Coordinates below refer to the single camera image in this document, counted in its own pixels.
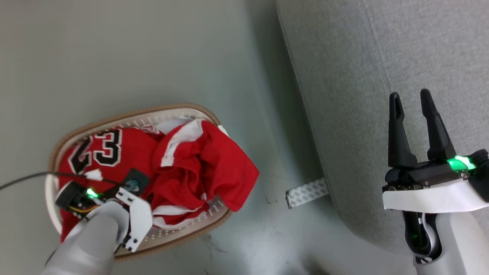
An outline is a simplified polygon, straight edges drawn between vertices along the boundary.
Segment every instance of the green led light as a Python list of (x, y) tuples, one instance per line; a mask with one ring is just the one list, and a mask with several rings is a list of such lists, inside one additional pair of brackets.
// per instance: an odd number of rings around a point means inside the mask
[(470, 163), (470, 159), (467, 157), (455, 156), (456, 160), (463, 162), (469, 170), (475, 169), (475, 165)]
[(470, 163), (470, 160), (467, 157), (455, 156), (454, 158), (447, 160), (447, 162), (454, 171), (475, 169), (475, 165)]
[(89, 198), (93, 199), (93, 198), (98, 198), (98, 194), (95, 193), (95, 191), (93, 191), (91, 188), (88, 188), (87, 189), (87, 195), (89, 196)]

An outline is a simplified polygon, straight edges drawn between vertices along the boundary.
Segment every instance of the basketball jersey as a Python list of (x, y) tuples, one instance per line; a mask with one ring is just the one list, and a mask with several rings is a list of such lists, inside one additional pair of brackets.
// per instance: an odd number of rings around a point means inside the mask
[[(60, 172), (84, 174), (98, 169), (104, 179), (122, 183), (131, 169), (144, 173), (149, 179), (155, 176), (151, 159), (164, 135), (155, 129), (114, 128), (92, 134), (69, 148), (60, 163)], [(70, 181), (92, 188), (97, 193), (103, 193), (114, 187), (112, 183), (92, 181), (72, 177), (59, 177), (60, 189)], [(145, 199), (151, 188), (151, 182), (146, 187), (141, 198)], [(79, 222), (79, 219), (68, 211), (61, 211), (63, 231), (61, 239)]]

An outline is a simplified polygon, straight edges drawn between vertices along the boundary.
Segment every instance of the black mount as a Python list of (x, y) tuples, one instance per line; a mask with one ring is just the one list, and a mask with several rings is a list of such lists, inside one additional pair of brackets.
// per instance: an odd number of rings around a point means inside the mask
[[(428, 161), (418, 163), (409, 149), (404, 130), (404, 110), (399, 94), (394, 92), (389, 97), (389, 157), (390, 169), (385, 175), (387, 185), (382, 191), (416, 190), (432, 185), (446, 183), (456, 179), (469, 180), (479, 196), (489, 202), (489, 158), (486, 150), (479, 150), (468, 159), (475, 169), (457, 170), (449, 160), (457, 154), (440, 113), (436, 109), (430, 91), (421, 90), (421, 107), (428, 126), (429, 150)], [(441, 253), (441, 246), (431, 247), (427, 230), (420, 225), (422, 213), (403, 211), (406, 242), (416, 255), (424, 255), (433, 259)], [(436, 235), (436, 214), (427, 214), (427, 224), (434, 228)]]

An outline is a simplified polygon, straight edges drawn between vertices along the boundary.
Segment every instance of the grey sofa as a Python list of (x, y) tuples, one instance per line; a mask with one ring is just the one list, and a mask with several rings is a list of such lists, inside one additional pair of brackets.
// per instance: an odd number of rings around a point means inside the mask
[[(418, 161), (420, 90), (431, 90), (459, 155), (489, 149), (489, 2), (278, 0), (278, 14), (326, 181), (356, 235), (409, 253), (400, 211), (384, 210), (388, 95), (398, 92)], [(489, 232), (489, 210), (474, 213)]]

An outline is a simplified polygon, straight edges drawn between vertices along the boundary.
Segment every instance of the number 23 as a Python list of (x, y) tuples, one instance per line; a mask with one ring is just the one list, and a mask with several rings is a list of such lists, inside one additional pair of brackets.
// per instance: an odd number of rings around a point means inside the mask
[(93, 138), (103, 139), (102, 149), (93, 151), (93, 159), (102, 166), (114, 167), (121, 161), (121, 129), (114, 129), (94, 134), (80, 143), (68, 159), (69, 166), (75, 174), (81, 174), (92, 164), (92, 152), (87, 150), (93, 143)]

